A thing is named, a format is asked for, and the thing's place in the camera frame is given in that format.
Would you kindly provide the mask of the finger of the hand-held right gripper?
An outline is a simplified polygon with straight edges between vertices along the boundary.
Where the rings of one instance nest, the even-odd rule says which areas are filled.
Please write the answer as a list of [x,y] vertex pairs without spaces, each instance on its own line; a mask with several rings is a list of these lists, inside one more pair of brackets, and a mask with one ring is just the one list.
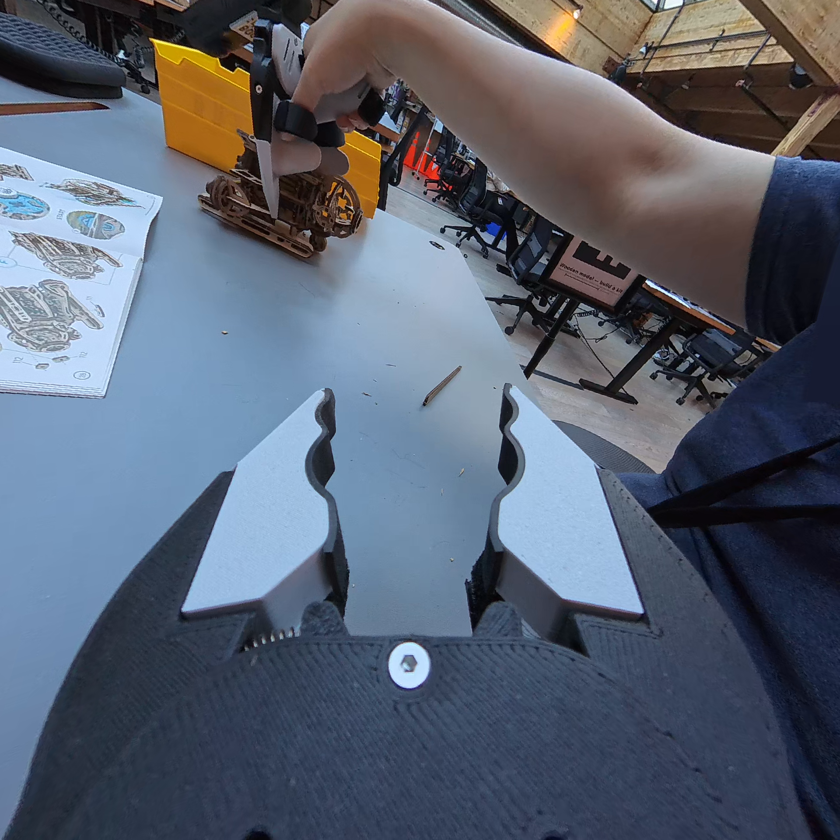
[[263,184],[263,197],[266,197],[266,207],[269,216],[276,222],[276,211],[280,211],[280,184],[272,167],[272,144],[254,138],[254,148],[258,148],[258,167],[261,167],[261,184]]

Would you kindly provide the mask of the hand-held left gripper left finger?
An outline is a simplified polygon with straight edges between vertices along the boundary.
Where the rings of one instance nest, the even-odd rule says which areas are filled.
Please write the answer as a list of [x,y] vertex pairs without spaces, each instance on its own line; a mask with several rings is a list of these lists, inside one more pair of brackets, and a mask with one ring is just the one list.
[[235,464],[184,620],[251,613],[251,635],[298,635],[311,601],[333,601],[343,617],[346,558],[328,494],[333,433],[333,391],[317,389]]

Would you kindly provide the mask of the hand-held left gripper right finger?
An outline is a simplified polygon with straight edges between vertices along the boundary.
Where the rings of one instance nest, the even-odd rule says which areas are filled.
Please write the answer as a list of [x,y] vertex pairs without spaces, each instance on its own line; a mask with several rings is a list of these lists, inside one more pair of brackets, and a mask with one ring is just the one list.
[[595,461],[515,384],[500,389],[499,431],[504,487],[468,578],[472,629],[492,601],[510,601],[546,642],[556,642],[574,613],[644,620]]

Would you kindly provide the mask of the wooden submarine model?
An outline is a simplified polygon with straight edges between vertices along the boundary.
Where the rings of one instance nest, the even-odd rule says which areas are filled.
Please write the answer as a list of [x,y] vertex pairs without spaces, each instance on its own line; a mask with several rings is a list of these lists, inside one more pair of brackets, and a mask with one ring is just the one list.
[[350,237],[360,226],[360,200],[346,183],[350,160],[336,160],[339,148],[325,148],[328,163],[311,174],[280,177],[280,204],[272,216],[261,183],[258,144],[242,128],[238,128],[238,138],[242,153],[198,193],[203,214],[266,237],[293,257],[325,251],[328,237]]

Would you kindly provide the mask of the person's right forearm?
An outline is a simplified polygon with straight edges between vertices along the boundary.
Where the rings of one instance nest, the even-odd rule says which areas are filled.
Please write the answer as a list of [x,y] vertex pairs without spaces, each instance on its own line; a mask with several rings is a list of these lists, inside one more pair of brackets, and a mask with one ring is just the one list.
[[430,2],[382,2],[378,62],[527,204],[703,307],[748,326],[748,264],[772,156],[657,117],[587,69]]

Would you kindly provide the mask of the person's right hand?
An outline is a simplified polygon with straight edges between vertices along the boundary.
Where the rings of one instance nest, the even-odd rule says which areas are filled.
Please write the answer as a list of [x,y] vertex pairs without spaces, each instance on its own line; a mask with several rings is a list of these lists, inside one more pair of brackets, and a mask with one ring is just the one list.
[[[380,95],[405,60],[396,60],[399,40],[417,36],[423,2],[339,2],[318,22],[311,26],[304,44],[304,68],[291,104],[317,109],[321,95],[343,93],[360,78]],[[343,135],[367,127],[354,111],[336,117],[339,145]],[[325,145],[296,141],[293,135],[273,135],[272,170],[273,177],[308,174],[328,163]]]

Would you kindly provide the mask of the stacked yellow plastic bins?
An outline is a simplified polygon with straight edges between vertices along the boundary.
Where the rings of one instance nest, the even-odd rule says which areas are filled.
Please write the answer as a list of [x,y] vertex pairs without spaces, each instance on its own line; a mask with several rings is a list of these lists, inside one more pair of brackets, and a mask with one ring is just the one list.
[[[249,72],[227,69],[219,60],[193,48],[167,44],[163,40],[150,43],[167,148],[219,170],[231,170],[235,160],[245,151],[241,128],[251,131]],[[291,34],[286,26],[273,26],[272,64],[280,85],[291,85],[291,95],[304,64],[303,36]],[[343,106],[378,123],[382,102],[375,104],[375,95],[378,89],[364,78],[343,93],[321,95],[317,120],[328,120]],[[364,216],[371,219],[380,200],[380,145],[360,135],[350,135],[346,144],[350,170],[343,179],[354,188]]]

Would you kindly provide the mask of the black mesh office chair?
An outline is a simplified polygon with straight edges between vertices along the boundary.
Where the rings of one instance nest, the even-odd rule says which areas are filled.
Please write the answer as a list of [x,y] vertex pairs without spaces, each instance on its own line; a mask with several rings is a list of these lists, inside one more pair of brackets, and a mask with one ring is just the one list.
[[598,468],[620,477],[620,473],[636,473],[636,477],[651,477],[654,470],[627,454],[625,447],[613,446],[611,439],[578,428],[574,422],[553,421],[553,425],[576,446],[583,454],[587,454]]

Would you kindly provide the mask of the black desk foot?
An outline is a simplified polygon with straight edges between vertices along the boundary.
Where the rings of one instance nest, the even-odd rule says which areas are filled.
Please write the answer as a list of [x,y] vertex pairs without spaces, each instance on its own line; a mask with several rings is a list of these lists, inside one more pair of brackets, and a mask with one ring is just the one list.
[[613,401],[618,401],[618,403],[636,407],[637,398],[633,398],[633,394],[625,391],[625,384],[627,384],[629,379],[633,379],[633,372],[629,372],[629,375],[613,375],[606,384],[594,384],[594,382],[578,379],[578,386],[583,386],[584,391],[605,394],[605,398],[613,398]]

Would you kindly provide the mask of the black mesh chair headrest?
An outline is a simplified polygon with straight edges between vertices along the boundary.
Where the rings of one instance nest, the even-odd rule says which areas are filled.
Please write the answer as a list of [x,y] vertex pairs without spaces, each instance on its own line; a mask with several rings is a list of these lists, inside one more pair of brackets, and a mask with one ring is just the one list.
[[39,22],[0,15],[0,75],[67,99],[122,99],[125,72]]

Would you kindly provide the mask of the thin wooden stick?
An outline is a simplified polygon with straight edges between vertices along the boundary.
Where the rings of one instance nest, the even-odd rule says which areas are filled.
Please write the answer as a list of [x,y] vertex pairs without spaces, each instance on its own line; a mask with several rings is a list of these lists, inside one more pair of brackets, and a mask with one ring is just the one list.
[[423,398],[423,407],[427,407],[457,375],[462,372],[462,365],[452,366],[438,384],[433,384],[424,398]]

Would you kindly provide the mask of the black desk leg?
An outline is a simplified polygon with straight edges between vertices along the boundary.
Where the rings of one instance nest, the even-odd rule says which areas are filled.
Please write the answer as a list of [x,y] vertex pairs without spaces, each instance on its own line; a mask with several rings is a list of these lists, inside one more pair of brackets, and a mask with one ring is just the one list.
[[567,296],[564,305],[556,310],[556,319],[550,323],[550,327],[546,331],[546,337],[534,347],[529,365],[524,366],[524,379],[527,382],[532,379],[532,372],[536,369],[536,365],[546,358],[546,354],[550,349],[553,340],[559,337],[559,331],[574,316],[576,305],[578,305],[578,299]]

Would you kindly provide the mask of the black background office chair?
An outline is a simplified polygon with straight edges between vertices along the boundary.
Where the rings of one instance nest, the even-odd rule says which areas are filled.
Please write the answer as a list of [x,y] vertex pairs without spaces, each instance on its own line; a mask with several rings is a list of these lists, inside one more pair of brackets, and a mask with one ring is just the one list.
[[665,382],[683,382],[685,389],[678,398],[678,407],[685,403],[688,391],[697,391],[697,401],[706,401],[710,408],[724,398],[724,391],[709,391],[709,382],[744,382],[756,366],[760,366],[772,354],[744,331],[721,334],[709,327],[683,341],[678,358],[665,366],[657,366],[648,379],[662,375]]
[[553,257],[562,254],[571,237],[571,233],[553,226],[548,219],[534,216],[532,233],[520,240],[513,257],[506,257],[506,267],[499,267],[499,272],[506,270],[515,286],[527,291],[527,296],[487,296],[487,302],[517,307],[513,326],[504,327],[506,337],[515,334],[524,313],[529,313],[532,326],[542,334],[553,327],[567,296],[550,279],[550,270]]
[[504,233],[506,237],[506,260],[513,260],[517,250],[513,214],[506,211],[506,204],[494,190],[487,190],[487,166],[480,160],[475,160],[468,190],[462,193],[457,207],[468,219],[468,225],[465,226],[447,225],[438,226],[438,233],[452,229],[457,247],[472,237],[480,247],[480,257],[487,257],[490,250],[487,240],[480,237],[480,229],[487,225],[499,225],[499,233]]

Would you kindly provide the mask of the illustrated instruction booklet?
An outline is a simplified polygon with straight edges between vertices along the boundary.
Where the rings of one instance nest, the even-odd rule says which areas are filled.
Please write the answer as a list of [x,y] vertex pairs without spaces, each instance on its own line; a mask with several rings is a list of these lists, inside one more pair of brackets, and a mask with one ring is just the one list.
[[3,391],[102,398],[163,197],[0,148]]

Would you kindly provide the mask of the wooden background desk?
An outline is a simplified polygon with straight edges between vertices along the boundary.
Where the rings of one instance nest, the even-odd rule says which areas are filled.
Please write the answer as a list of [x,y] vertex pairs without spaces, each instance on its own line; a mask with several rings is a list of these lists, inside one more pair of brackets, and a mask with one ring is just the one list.
[[647,358],[651,358],[662,344],[668,344],[668,340],[679,327],[685,327],[690,334],[720,331],[727,340],[741,340],[744,347],[759,347],[759,349],[767,349],[767,354],[777,349],[777,344],[772,344],[767,340],[753,340],[741,327],[732,327],[731,323],[720,319],[716,313],[678,296],[668,289],[661,289],[651,279],[644,284],[644,291],[665,307],[665,316],[662,316],[661,327],[647,340],[647,344],[633,356],[633,362],[644,365]]

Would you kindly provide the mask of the pink sign with black pattern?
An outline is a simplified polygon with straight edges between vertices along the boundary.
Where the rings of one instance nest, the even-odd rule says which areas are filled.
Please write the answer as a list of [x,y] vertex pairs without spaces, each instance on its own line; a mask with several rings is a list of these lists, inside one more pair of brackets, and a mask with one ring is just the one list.
[[647,279],[641,272],[591,247],[578,235],[562,237],[546,272],[550,289],[605,313],[620,313]]

